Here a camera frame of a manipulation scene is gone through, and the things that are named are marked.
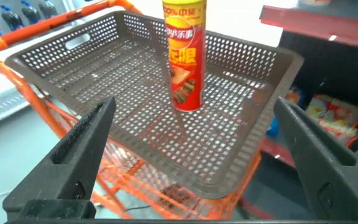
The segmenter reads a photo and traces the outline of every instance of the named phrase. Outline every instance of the gray plastic basket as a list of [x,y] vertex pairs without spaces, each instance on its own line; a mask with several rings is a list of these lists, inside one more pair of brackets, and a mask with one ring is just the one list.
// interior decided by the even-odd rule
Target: gray plastic basket
[[[84,34],[87,42],[66,48]],[[80,115],[114,95],[114,140],[196,195],[221,198],[242,180],[303,59],[213,32],[206,41],[204,104],[194,112],[172,106],[165,27],[153,17],[112,12],[6,64]]]

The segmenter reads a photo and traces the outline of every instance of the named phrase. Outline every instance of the basket handle hole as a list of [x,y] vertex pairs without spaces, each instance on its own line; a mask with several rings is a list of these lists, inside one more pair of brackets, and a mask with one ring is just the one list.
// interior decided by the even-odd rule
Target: basket handle hole
[[91,36],[89,34],[83,34],[79,35],[78,37],[75,37],[69,41],[66,42],[65,47],[68,50],[74,49],[82,44],[85,44],[86,42],[90,41]]

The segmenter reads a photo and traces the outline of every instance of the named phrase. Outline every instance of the orange metal frame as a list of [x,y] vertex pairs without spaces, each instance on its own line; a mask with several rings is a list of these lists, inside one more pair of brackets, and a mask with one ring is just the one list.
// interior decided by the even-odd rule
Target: orange metal frame
[[[47,19],[45,21],[41,21],[31,26],[27,26],[25,28],[8,33],[6,35],[2,35],[0,36],[0,51],[8,48],[12,44],[27,40],[30,37],[46,32],[60,25],[72,22],[76,19],[113,6],[121,6],[128,11],[141,13],[134,5],[127,2],[126,0],[102,0],[89,6],[85,6],[81,9],[67,12],[51,19]],[[50,128],[59,138],[64,137],[68,131],[68,128],[71,128],[72,125],[77,122],[77,119],[74,116],[68,114],[67,112],[54,105],[52,101],[50,101],[50,99],[45,95],[44,99],[39,98],[33,89],[29,86],[29,84],[23,78],[16,75],[2,61],[0,61],[0,73],[15,85],[17,90],[30,103],[31,107],[36,110],[40,117],[50,126]],[[54,116],[56,114],[59,115],[60,120]],[[254,154],[248,169],[246,170],[242,184],[239,185],[236,191],[224,198],[217,200],[196,198],[196,202],[189,208],[181,204],[181,202],[178,202],[177,200],[169,197],[169,195],[164,194],[161,190],[157,190],[155,187],[152,187],[157,184],[156,180],[151,180],[152,182],[146,182],[144,181],[145,177],[142,179],[135,176],[140,175],[142,169],[149,169],[147,168],[148,166],[146,166],[144,161],[138,159],[138,161],[134,165],[130,166],[129,169],[126,169],[126,171],[121,169],[122,153],[118,153],[113,156],[109,155],[108,149],[111,147],[111,145],[120,146],[120,144],[118,142],[114,142],[113,139],[108,139],[105,154],[103,160],[101,161],[101,168],[96,179],[98,184],[102,186],[107,195],[102,196],[94,192],[92,201],[101,203],[122,218],[131,218],[131,216],[125,212],[125,207],[116,197],[116,193],[119,190],[123,190],[150,204],[150,206],[156,212],[165,218],[229,218],[232,210],[234,209],[242,192],[248,185],[261,160],[259,147],[257,152]],[[160,179],[163,179],[162,173],[157,172],[157,175]],[[158,197],[164,202],[167,202],[170,206],[167,207],[161,203],[157,203],[151,200],[151,197],[146,195],[145,191],[147,191],[148,194]],[[204,209],[206,206],[211,208],[206,214],[202,215],[200,211],[202,211],[202,209]],[[183,210],[186,212],[186,215],[177,215],[170,211],[169,207],[175,207]]]

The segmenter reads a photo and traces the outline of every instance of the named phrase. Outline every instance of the gray floor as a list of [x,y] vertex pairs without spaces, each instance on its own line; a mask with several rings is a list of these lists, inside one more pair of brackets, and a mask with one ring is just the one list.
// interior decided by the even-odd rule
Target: gray floor
[[[26,108],[0,122],[0,223],[6,221],[2,201],[57,143],[58,138],[40,117]],[[244,192],[245,198],[271,216],[280,219],[312,218],[296,172],[270,156],[264,156],[258,171]],[[127,208],[144,203],[125,193],[119,198]],[[160,218],[151,209],[133,210],[136,218]],[[118,218],[109,210],[98,209],[97,218]],[[236,212],[232,219],[242,216]]]

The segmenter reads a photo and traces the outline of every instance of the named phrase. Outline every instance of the red chip can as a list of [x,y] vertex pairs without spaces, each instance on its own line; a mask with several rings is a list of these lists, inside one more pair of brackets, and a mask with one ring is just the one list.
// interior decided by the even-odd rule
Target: red chip can
[[204,88],[206,0],[163,0],[163,9],[173,105],[194,111]]

